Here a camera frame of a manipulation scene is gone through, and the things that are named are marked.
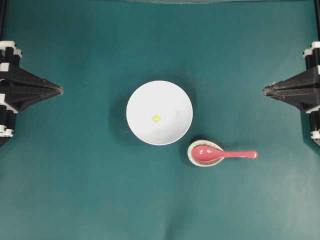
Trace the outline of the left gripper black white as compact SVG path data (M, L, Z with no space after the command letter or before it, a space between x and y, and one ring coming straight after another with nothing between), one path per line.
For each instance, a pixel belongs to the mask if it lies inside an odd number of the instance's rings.
M22 56L14 41L0 41L1 147L15 134L18 112L63 93L63 89L55 83L20 68Z

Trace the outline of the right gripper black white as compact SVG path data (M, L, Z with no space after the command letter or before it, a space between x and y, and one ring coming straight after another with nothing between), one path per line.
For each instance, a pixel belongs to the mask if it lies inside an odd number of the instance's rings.
M272 83L263 94L296 107L309 115L310 137L320 145L320 42L303 51L306 71L287 80Z

